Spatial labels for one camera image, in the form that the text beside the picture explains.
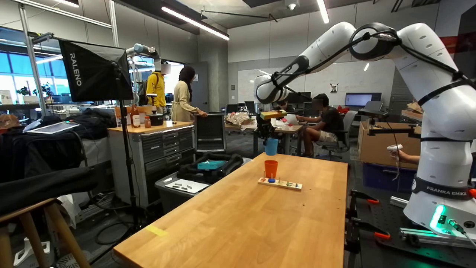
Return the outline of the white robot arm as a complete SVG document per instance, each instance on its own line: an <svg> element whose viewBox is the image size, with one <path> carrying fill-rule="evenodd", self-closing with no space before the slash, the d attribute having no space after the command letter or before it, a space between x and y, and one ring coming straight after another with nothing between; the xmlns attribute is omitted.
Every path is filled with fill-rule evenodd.
<svg viewBox="0 0 476 268"><path fill-rule="evenodd" d="M361 61L394 61L422 109L421 152L404 216L435 234L476 237L476 200L470 185L476 139L474 80L461 73L440 37L424 22L395 30L380 22L337 22L284 69L254 82L260 103L276 103L296 77L319 72L342 54Z"/></svg>

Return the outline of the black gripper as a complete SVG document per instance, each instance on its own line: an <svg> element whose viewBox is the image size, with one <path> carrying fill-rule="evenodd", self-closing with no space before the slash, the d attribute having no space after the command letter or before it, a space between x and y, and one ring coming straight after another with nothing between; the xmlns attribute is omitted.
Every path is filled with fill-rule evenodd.
<svg viewBox="0 0 476 268"><path fill-rule="evenodd" d="M275 128L272 127L270 121L279 119L279 118L281 118L279 110L273 109L270 104L260 104L255 115L255 122L257 122L255 134L261 139L273 137Z"/></svg>

